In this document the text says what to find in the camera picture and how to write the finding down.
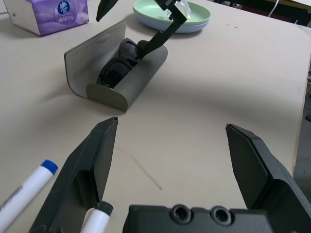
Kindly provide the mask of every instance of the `white cable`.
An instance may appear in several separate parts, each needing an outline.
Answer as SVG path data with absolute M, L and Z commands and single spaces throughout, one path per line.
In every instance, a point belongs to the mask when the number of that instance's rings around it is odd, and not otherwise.
M 274 7 L 273 7 L 272 11 L 270 12 L 270 14 L 268 15 L 268 17 L 270 17 L 272 15 L 273 11 L 276 9 L 278 2 L 279 2 L 279 0 L 276 0 L 276 4 L 274 5 Z

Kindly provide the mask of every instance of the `purple tissue box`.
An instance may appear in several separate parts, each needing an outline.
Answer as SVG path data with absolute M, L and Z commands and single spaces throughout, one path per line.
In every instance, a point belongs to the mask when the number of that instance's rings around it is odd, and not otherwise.
M 13 24 L 37 35 L 88 22 L 87 0 L 3 0 Z

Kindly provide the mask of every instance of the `white table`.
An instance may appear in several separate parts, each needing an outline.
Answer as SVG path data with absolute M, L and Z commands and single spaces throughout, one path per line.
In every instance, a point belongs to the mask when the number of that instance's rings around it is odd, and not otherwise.
M 118 2 L 96 23 L 98 1 L 89 1 L 89 24 L 43 38 L 0 16 L 0 202 L 44 159 L 61 168 L 111 116 L 119 126 L 104 194 L 115 207 L 110 233 L 121 233 L 130 204 L 244 208 L 226 123 L 253 131 L 292 170 L 311 53 L 311 39 L 293 24 L 195 0 L 211 11 L 210 24 L 166 43 L 166 63 L 126 114 L 70 91 L 65 51 L 126 17 L 129 38 L 155 34 L 132 15 L 133 2 Z M 54 181 L 8 233 L 31 227 Z
M 0 14 L 7 12 L 3 0 L 0 0 Z

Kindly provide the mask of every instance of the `black robotic claw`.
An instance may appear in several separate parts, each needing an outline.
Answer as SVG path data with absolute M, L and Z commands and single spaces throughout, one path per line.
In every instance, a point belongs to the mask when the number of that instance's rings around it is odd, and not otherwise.
M 79 233 L 100 202 L 117 119 L 98 124 L 65 162 L 31 231 Z M 123 233 L 310 233 L 311 205 L 286 168 L 252 132 L 226 127 L 233 172 L 248 210 L 132 205 Z

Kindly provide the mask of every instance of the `pen mark on table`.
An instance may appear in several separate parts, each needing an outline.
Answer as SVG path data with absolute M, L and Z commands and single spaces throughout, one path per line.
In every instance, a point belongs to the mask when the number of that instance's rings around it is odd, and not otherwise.
M 123 153 L 125 153 L 127 156 L 129 156 L 134 163 L 142 170 L 143 173 L 145 173 L 146 176 L 149 177 L 149 179 L 158 187 L 158 189 L 160 189 L 162 191 L 162 187 L 156 182 L 156 180 L 147 172 L 147 170 L 134 158 L 133 155 L 126 153 L 125 150 L 123 150 L 122 148 L 115 146 L 116 149 L 122 151 Z

